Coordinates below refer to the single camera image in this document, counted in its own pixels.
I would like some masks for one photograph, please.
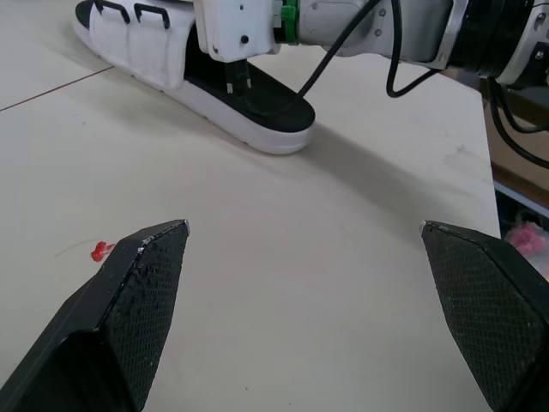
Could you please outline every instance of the slipper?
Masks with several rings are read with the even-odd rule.
[[[92,52],[183,103],[239,141],[284,155],[309,143],[315,111],[252,64],[246,100],[226,89],[225,65],[202,53],[192,3],[86,0],[76,6],[76,34]]]

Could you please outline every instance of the white tabletop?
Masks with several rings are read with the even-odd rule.
[[[39,53],[70,72],[58,32],[44,33]],[[105,67],[73,46],[85,76]],[[285,48],[256,63],[298,88],[322,55]],[[481,98],[435,76],[391,100],[388,66],[334,61],[308,97],[312,144],[282,157],[115,69],[0,112],[0,384],[99,268],[98,240],[184,218],[191,236],[146,411],[488,411],[419,237],[424,219],[498,234]],[[14,76],[40,94],[49,70]],[[421,70],[402,66],[402,83]]]

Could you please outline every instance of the black wire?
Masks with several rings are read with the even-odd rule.
[[[345,29],[343,29],[339,37],[335,40],[334,44],[329,48],[328,52],[326,53],[326,56],[324,56],[320,64],[317,66],[315,71],[309,77],[309,80],[307,80],[307,82],[303,85],[303,87],[299,90],[298,94],[293,98],[293,100],[290,103],[288,103],[286,106],[274,112],[261,112],[257,110],[250,103],[248,99],[246,99],[246,105],[248,106],[248,109],[257,115],[264,116],[264,117],[276,116],[276,115],[282,114],[283,112],[287,112],[289,109],[291,109],[296,103],[298,103],[301,99],[305,97],[305,95],[309,92],[309,90],[311,90],[311,88],[315,85],[320,75],[324,72],[324,70],[328,66],[329,62],[332,60],[332,58],[334,58],[335,54],[341,49],[341,47],[343,46],[343,43],[345,43],[347,38],[353,32],[353,30],[365,19],[368,13],[370,13],[380,2],[381,0],[370,0],[368,3],[366,3],[362,7],[362,9],[359,10],[359,12],[349,22],[349,24],[347,24]],[[395,35],[393,40],[393,54],[391,56],[391,65],[389,67],[389,74],[387,76],[386,90],[389,97],[397,98],[397,97],[402,97],[404,94],[409,93],[410,91],[418,87],[422,82],[427,80],[429,77],[436,75],[440,70],[435,70],[435,69],[429,70],[424,75],[420,76],[419,78],[411,82],[402,90],[399,90],[397,92],[394,90],[396,71],[398,69],[398,64],[401,60],[401,49],[402,49],[402,16],[401,16],[400,0],[391,0],[391,6],[393,9],[393,26],[395,30]]]
[[[389,97],[396,99],[398,97],[402,97],[404,94],[409,93],[410,91],[418,87],[422,82],[427,80],[429,77],[436,75],[440,70],[431,69],[427,71],[424,75],[418,77],[416,80],[408,84],[405,88],[399,91],[395,91],[396,71],[398,70],[398,64],[401,60],[402,50],[402,14],[400,0],[391,0],[391,7],[393,9],[394,27],[393,54],[391,56],[391,65],[389,67],[389,74],[387,75],[387,85],[385,89]]]
[[[494,124],[496,126],[496,130],[498,131],[499,135],[502,139],[504,139],[504,142],[507,143],[507,145],[513,149],[515,153],[526,159],[527,161],[531,161],[535,165],[538,165],[540,167],[544,167],[545,169],[549,169],[549,161],[546,159],[542,159],[535,154],[532,154],[528,152],[525,148],[523,148],[521,145],[519,145],[517,142],[515,142],[511,136],[507,133],[507,130],[504,128],[504,124],[501,121],[501,118],[499,117],[499,110],[498,110],[498,88],[495,86],[495,82],[488,82],[488,91],[490,93],[490,112],[492,113],[492,118],[494,121]]]
[[[275,111],[275,112],[260,112],[258,111],[254,106],[251,105],[249,100],[246,100],[246,103],[248,105],[248,108],[255,114],[258,114],[260,116],[270,117],[270,116],[276,116],[278,114],[281,114],[283,112],[288,111],[290,108],[292,108],[296,103],[298,103],[301,99],[305,97],[305,95],[311,90],[311,88],[315,85],[320,75],[324,72],[326,67],[328,66],[329,62],[334,58],[335,54],[341,49],[343,46],[343,43],[347,40],[347,38],[351,35],[353,30],[365,19],[365,17],[370,13],[374,7],[376,7],[381,0],[370,0],[368,3],[366,3],[362,9],[359,10],[359,12],[354,16],[354,18],[347,24],[347,26],[343,29],[339,37],[335,40],[334,44],[329,48],[328,52],[320,62],[320,64],[317,66],[315,71],[313,71],[312,75],[309,77],[309,80],[305,82],[303,87],[299,90],[298,94],[293,98],[293,100],[283,108]]]
[[[539,126],[532,126],[532,127],[522,127],[520,126],[516,120],[513,114],[511,113],[511,110],[507,106],[507,101],[505,99],[505,94],[503,88],[499,85],[498,82],[496,82],[496,79],[493,77],[488,79],[488,82],[492,85],[492,88],[498,98],[499,105],[501,106],[502,110],[504,111],[505,118],[507,118],[507,121],[509,122],[509,125],[513,128],[514,131],[518,131],[519,133],[528,135],[532,133],[539,133],[541,131],[548,131],[549,130],[549,124],[539,125]]]

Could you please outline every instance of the red object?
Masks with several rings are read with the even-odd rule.
[[[95,250],[90,253],[90,256],[94,262],[101,262],[106,256],[109,255],[109,253],[112,252],[114,246],[116,246],[116,244],[113,243],[108,245],[106,242],[101,241],[95,246]]]
[[[513,227],[505,237],[525,258],[531,258],[543,251],[546,240],[538,235],[533,223],[523,223]]]

